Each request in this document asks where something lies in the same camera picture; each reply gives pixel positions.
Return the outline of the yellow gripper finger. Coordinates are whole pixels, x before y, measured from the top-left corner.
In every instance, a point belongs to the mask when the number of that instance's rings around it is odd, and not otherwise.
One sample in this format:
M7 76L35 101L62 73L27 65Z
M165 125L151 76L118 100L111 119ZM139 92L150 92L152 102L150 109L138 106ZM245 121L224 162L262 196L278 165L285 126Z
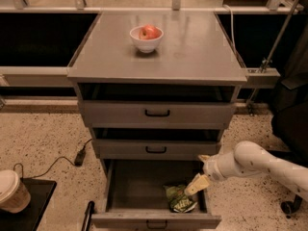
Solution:
M192 196L199 191L210 186L210 179L205 174L197 173L191 183L185 188L184 193L187 196Z

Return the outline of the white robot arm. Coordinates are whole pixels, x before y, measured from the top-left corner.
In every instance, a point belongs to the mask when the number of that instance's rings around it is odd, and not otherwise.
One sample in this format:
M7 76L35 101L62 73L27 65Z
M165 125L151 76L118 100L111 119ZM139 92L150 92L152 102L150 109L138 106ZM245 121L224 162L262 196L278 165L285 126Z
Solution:
M199 155L198 158L203 163L203 173L197 173L185 188L187 196L205 190L210 182L265 173L308 200L308 168L277 158L255 142L241 141L227 153Z

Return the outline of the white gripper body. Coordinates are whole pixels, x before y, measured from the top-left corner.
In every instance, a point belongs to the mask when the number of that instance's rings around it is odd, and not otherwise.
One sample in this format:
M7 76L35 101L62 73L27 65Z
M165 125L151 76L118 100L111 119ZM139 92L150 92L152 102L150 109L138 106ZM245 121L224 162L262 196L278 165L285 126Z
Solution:
M211 181L224 181L225 177L219 169L220 155L199 155L198 159L203 163L203 172Z

